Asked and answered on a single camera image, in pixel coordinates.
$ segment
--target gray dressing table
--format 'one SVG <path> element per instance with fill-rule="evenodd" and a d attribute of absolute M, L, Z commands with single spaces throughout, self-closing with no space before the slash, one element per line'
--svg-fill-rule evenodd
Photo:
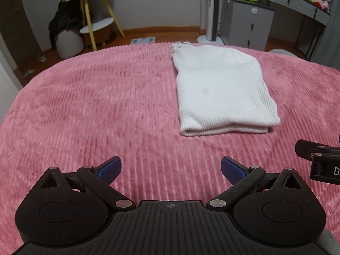
<path fill-rule="evenodd" d="M 329 14 L 308 0 L 259 0 L 258 2 L 222 0 L 220 34 L 225 44 L 264 51 L 274 16 L 274 10 L 270 7 L 271 2 L 305 16 L 295 44 L 297 50 L 306 18 L 310 17 L 317 22 L 318 26 L 311 33 L 309 48 L 307 52 L 303 52 L 309 60 L 328 23 Z"/>

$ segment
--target brown door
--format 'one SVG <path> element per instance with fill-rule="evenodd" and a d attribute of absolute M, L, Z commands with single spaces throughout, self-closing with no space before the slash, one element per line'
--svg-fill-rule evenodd
<path fill-rule="evenodd" d="M 17 66 L 41 54 L 21 0 L 0 0 L 0 33 Z"/>

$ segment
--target silver screw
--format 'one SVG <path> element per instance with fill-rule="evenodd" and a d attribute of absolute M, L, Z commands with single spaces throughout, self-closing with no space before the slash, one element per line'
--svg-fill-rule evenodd
<path fill-rule="evenodd" d="M 132 205 L 132 202 L 127 199 L 121 199 L 116 202 L 116 206 L 119 208 L 128 208 Z"/>
<path fill-rule="evenodd" d="M 221 199 L 210 200 L 209 204 L 215 208 L 221 208 L 226 205 L 225 201 Z"/>

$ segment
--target gray nightstand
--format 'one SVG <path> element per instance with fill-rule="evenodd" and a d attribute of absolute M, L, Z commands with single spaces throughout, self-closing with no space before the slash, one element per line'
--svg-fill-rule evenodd
<path fill-rule="evenodd" d="M 261 2 L 222 0 L 220 35 L 226 45 L 264 51 L 273 17 Z"/>

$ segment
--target bed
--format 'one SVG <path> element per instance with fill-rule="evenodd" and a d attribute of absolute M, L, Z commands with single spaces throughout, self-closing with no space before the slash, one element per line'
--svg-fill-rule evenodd
<path fill-rule="evenodd" d="M 104 49 L 62 61 L 21 90 L 0 127 L 0 254 L 21 244 L 14 214 L 50 166 L 73 172 L 118 155 L 112 187 L 136 203 L 207 201 L 231 184 L 220 162 L 228 155 L 268 172 L 294 167 L 340 240 L 340 187 L 311 181 L 310 163 L 295 155 L 298 139 L 332 146 L 340 133 L 340 73 L 302 59 L 239 48 L 258 59 L 278 105 L 281 125 L 267 134 L 179 133 L 171 44 Z"/>

